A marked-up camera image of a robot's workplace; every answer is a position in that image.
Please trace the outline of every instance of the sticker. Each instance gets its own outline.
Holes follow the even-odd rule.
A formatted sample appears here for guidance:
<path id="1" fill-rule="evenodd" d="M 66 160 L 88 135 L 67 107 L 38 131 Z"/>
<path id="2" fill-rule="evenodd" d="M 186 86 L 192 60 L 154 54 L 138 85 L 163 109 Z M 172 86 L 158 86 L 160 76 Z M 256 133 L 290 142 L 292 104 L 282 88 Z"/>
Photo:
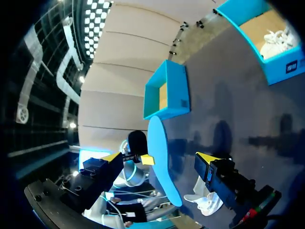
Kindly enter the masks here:
<path id="1" fill-rule="evenodd" d="M 297 61 L 292 61 L 288 64 L 286 64 L 286 73 L 290 73 L 295 71 L 297 68 Z"/>
<path id="2" fill-rule="evenodd" d="M 135 217 L 134 212 L 126 212 L 126 217 Z"/>
<path id="3" fill-rule="evenodd" d="M 305 66 L 305 59 L 301 59 L 300 60 L 300 67 L 304 67 Z"/>

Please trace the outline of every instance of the ceiling light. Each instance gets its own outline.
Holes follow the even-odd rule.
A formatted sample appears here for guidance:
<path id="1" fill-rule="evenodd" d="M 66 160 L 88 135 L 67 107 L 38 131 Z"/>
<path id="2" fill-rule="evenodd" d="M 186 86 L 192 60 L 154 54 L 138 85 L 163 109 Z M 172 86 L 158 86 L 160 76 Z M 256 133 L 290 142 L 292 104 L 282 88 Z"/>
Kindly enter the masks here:
<path id="1" fill-rule="evenodd" d="M 72 175 L 73 175 L 74 177 L 76 177 L 76 176 L 78 175 L 78 172 L 77 172 L 77 171 L 74 171 L 74 172 L 72 173 Z"/>
<path id="2" fill-rule="evenodd" d="M 96 7 L 97 7 L 97 3 L 96 2 L 94 2 L 94 3 L 92 3 L 92 6 L 91 6 L 91 9 L 96 9 Z"/>
<path id="3" fill-rule="evenodd" d="M 83 76 L 80 76 L 80 77 L 79 77 L 79 81 L 80 81 L 81 83 L 84 83 L 84 82 L 85 82 L 85 78 L 84 78 Z"/>
<path id="4" fill-rule="evenodd" d="M 70 128 L 74 129 L 76 127 L 75 123 L 70 123 Z"/>
<path id="5" fill-rule="evenodd" d="M 97 23 L 97 24 L 100 23 L 101 22 L 101 18 L 95 18 L 94 22 Z"/>
<path id="6" fill-rule="evenodd" d="M 110 3 L 107 1 L 103 4 L 103 8 L 107 9 L 107 8 L 109 8 L 109 5 L 110 5 Z"/>
<path id="7" fill-rule="evenodd" d="M 102 14 L 101 14 L 101 18 L 102 19 L 105 19 L 107 17 L 107 13 L 106 12 L 103 12 Z"/>
<path id="8" fill-rule="evenodd" d="M 94 19 L 95 18 L 95 13 L 91 13 L 90 14 L 90 19 Z"/>

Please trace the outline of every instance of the wooden panel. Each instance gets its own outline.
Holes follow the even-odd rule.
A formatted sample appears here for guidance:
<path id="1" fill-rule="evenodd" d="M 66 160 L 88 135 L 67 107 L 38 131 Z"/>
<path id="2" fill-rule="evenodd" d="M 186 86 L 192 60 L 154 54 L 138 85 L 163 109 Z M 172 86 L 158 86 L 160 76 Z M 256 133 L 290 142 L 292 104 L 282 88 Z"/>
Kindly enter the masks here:
<path id="1" fill-rule="evenodd" d="M 254 43 L 258 51 L 260 51 L 262 46 L 265 44 L 264 36 L 269 33 L 268 30 L 277 32 L 279 30 L 284 30 L 285 27 L 285 21 L 275 10 L 263 13 L 240 26 L 240 28 Z"/>
<path id="2" fill-rule="evenodd" d="M 143 97 L 82 91 L 78 124 L 103 128 L 147 130 Z"/>
<path id="3" fill-rule="evenodd" d="M 167 83 L 159 89 L 159 110 L 167 107 Z"/>

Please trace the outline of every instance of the label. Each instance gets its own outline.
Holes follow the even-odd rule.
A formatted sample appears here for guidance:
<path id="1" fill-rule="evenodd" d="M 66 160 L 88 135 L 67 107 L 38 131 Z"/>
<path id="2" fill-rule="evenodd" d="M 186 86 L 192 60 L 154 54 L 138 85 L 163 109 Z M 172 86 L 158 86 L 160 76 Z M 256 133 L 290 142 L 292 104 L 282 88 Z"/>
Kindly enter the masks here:
<path id="1" fill-rule="evenodd" d="M 127 217 L 135 217 L 135 213 L 134 212 L 126 212 L 126 216 Z"/>
<path id="2" fill-rule="evenodd" d="M 286 64 L 286 74 L 295 71 L 297 68 L 297 61 L 292 61 Z"/>

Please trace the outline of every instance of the beige wall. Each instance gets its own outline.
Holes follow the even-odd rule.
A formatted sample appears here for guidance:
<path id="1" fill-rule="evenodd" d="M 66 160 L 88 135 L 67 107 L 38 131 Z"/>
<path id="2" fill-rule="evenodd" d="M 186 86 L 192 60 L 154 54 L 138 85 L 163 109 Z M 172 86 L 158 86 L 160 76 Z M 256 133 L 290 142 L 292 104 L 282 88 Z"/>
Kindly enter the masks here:
<path id="1" fill-rule="evenodd" d="M 115 3 L 103 31 L 121 32 L 172 45 L 180 24 L 159 13 Z"/>
<path id="2" fill-rule="evenodd" d="M 115 3 L 139 5 L 179 22 L 194 24 L 226 0 L 118 0 Z"/>
<path id="3" fill-rule="evenodd" d="M 86 76 L 82 90 L 144 97 L 144 85 L 152 75 L 150 71 L 94 63 Z"/>
<path id="4" fill-rule="evenodd" d="M 115 130 L 79 126 L 80 144 L 83 149 L 118 152 L 128 130 Z"/>
<path id="5" fill-rule="evenodd" d="M 142 108 L 141 96 L 82 91 L 78 125 L 147 130 Z"/>
<path id="6" fill-rule="evenodd" d="M 168 58 L 179 28 L 162 13 L 115 2 L 81 89 L 82 148 L 116 152 L 132 130 L 147 130 L 144 86 Z"/>
<path id="7" fill-rule="evenodd" d="M 170 46 L 141 37 L 103 32 L 93 62 L 154 71 L 168 58 Z"/>

